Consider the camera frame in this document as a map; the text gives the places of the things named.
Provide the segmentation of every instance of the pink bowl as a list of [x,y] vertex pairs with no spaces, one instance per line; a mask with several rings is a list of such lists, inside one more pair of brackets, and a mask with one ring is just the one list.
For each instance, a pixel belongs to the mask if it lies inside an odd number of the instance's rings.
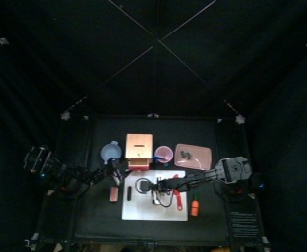
[[169,146],[162,146],[158,148],[155,152],[155,156],[163,159],[159,159],[162,163],[167,163],[173,160],[174,158],[174,152]]

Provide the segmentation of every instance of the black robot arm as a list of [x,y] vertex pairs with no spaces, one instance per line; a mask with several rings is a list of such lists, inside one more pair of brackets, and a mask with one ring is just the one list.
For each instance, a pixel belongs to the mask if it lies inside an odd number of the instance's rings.
[[143,180],[141,181],[139,190],[142,192],[150,190],[159,192],[179,190],[186,192],[192,190],[192,186],[206,181],[222,181],[226,184],[233,184],[249,180],[252,174],[250,163],[245,157],[226,158],[216,165],[214,169],[204,173],[192,173],[185,178],[158,180],[157,184]]

